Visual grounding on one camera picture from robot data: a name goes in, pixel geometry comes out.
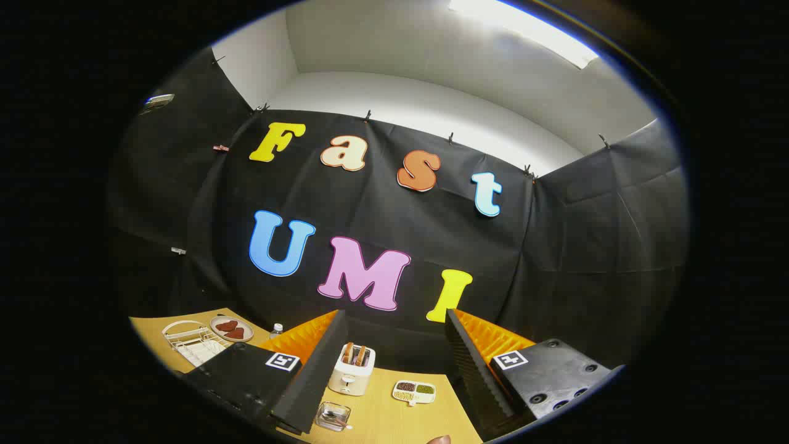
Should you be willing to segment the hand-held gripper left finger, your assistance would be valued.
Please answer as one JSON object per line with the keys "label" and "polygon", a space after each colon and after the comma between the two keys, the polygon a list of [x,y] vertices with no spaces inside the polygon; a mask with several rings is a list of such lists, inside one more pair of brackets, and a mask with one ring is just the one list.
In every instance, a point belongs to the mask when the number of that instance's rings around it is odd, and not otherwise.
{"label": "hand-held gripper left finger", "polygon": [[262,346],[235,343],[183,377],[208,401],[273,432],[310,432],[341,349],[348,341],[344,310],[302,323]]}

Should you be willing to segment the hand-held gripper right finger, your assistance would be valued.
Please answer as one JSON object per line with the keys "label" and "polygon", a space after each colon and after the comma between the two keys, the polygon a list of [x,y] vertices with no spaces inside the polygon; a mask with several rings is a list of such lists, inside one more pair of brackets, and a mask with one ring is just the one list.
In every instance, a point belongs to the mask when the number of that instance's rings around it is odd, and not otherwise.
{"label": "hand-held gripper right finger", "polygon": [[484,440],[575,407],[624,363],[624,332],[580,309],[508,309],[498,321],[445,311],[472,416]]}

